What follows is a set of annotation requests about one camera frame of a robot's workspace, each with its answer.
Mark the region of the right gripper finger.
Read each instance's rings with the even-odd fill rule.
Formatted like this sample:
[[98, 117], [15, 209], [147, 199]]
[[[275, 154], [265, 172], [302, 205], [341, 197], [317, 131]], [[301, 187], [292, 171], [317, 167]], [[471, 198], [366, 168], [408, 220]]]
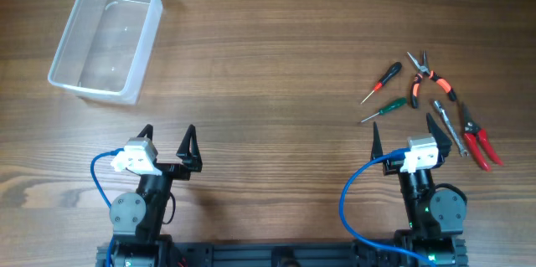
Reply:
[[439, 153], [443, 157], [448, 157], [452, 147], [451, 139], [446, 133], [437, 125], [434, 118], [430, 113], [426, 114], [426, 122], [429, 133], [435, 138]]
[[383, 153], [382, 143], [381, 143], [381, 140], [380, 140], [379, 128], [377, 126], [377, 123], [374, 122], [373, 143], [372, 143], [370, 159], [375, 160], [375, 159], [377, 159], [379, 157], [382, 157], [383, 155], [384, 155], [384, 153]]

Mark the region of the silver socket wrench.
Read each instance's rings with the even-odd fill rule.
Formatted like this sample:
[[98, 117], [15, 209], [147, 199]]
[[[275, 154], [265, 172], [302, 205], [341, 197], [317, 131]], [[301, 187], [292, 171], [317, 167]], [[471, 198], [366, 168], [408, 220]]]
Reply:
[[446, 113], [445, 108], [442, 106], [442, 104], [438, 100], [433, 101], [433, 106], [435, 107], [435, 110], [438, 112], [438, 114], [441, 116], [441, 119], [443, 120], [447, 130], [450, 132], [451, 137], [453, 138], [454, 142], [456, 143], [460, 156], [461, 157], [468, 157], [469, 152], [461, 142], [460, 136], [455, 131], [453, 125], [451, 124], [451, 120]]

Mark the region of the red handled pruning shears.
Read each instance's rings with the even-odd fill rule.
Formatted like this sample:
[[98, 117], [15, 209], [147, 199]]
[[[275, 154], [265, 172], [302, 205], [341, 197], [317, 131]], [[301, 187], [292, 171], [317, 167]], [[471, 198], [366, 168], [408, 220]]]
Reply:
[[463, 118], [463, 138], [477, 165], [486, 172], [490, 172], [492, 170], [480, 151], [480, 149], [483, 149], [492, 162], [498, 164], [499, 166], [503, 166], [504, 163], [502, 159], [495, 152], [488, 139], [487, 131], [481, 128], [473, 120], [471, 113], [464, 103], [461, 103], [461, 111]]

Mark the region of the green handled screwdriver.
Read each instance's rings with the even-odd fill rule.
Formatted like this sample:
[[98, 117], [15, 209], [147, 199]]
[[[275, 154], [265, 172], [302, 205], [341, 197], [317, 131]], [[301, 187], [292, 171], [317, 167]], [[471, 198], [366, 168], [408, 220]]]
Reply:
[[384, 115], [384, 114], [387, 114], [393, 110], [397, 110], [399, 109], [400, 107], [404, 106], [404, 105], [407, 105], [407, 99], [405, 97], [400, 97], [396, 100], [392, 100], [390, 101], [387, 105], [384, 105], [382, 106], [381, 108], [378, 109], [378, 111], [371, 115], [370, 117], [367, 117], [363, 120], [361, 120], [361, 123], [365, 122], [365, 121], [368, 121], [372, 118], [374, 118], [375, 116], [381, 116], [381, 115]]

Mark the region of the orange black needle-nose pliers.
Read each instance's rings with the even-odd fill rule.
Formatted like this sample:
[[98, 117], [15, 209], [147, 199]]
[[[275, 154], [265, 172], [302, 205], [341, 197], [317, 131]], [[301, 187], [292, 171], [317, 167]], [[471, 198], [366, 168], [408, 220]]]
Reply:
[[427, 54], [425, 51], [422, 52], [421, 61], [419, 61], [410, 52], [408, 52], [407, 55], [412, 64], [417, 69], [417, 73], [415, 74], [412, 85], [410, 87], [410, 104], [412, 108], [417, 109], [419, 107], [419, 88], [422, 80], [425, 77], [439, 85], [445, 91], [450, 101], [457, 101], [456, 92], [454, 91], [451, 84], [446, 79], [439, 76], [435, 71], [429, 68]]

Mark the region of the black red screwdriver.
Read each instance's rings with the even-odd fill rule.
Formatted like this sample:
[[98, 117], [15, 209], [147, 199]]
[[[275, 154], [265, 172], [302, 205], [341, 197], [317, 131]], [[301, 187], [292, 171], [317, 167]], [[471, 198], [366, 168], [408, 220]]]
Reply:
[[386, 83], [397, 75], [402, 69], [402, 64], [400, 62], [393, 63], [386, 72], [380, 77], [376, 85], [372, 88], [370, 93], [361, 101], [363, 104], [374, 92], [380, 90]]

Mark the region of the clear plastic container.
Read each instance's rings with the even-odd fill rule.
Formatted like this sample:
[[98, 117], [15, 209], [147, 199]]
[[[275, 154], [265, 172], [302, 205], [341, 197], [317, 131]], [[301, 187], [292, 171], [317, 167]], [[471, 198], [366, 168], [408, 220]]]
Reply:
[[162, 11], [162, 0], [75, 0], [49, 83], [90, 100], [136, 104]]

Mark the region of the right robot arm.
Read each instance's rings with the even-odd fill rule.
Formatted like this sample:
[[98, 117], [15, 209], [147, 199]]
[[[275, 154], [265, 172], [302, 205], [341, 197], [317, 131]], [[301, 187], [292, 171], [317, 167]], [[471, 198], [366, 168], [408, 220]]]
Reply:
[[429, 133], [408, 139], [414, 172], [404, 166], [401, 158], [382, 162], [385, 176], [396, 175], [410, 228], [397, 230], [393, 244], [424, 256], [437, 266], [467, 266], [466, 243], [463, 233], [467, 197], [450, 183], [435, 183], [432, 171], [441, 167], [451, 151], [452, 142], [426, 115]]

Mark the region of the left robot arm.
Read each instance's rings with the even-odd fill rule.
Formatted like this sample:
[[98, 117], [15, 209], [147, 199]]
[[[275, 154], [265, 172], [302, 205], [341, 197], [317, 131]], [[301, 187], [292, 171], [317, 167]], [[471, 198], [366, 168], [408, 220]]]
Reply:
[[147, 125], [129, 139], [112, 160], [117, 172], [139, 176], [137, 189], [123, 193], [110, 205], [112, 240], [106, 250], [104, 266], [186, 266], [187, 260], [161, 229], [168, 203], [177, 207], [171, 192], [173, 181], [187, 181], [201, 172], [203, 163], [198, 149], [195, 126], [186, 130], [176, 152], [179, 163], [157, 160], [152, 141], [153, 126]]

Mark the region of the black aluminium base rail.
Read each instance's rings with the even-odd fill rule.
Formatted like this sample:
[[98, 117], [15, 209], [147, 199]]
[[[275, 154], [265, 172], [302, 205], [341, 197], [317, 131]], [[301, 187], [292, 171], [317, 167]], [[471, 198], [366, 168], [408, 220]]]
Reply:
[[358, 241], [328, 244], [165, 244], [147, 248], [114, 245], [97, 250], [97, 266], [424, 266], [405, 255]]

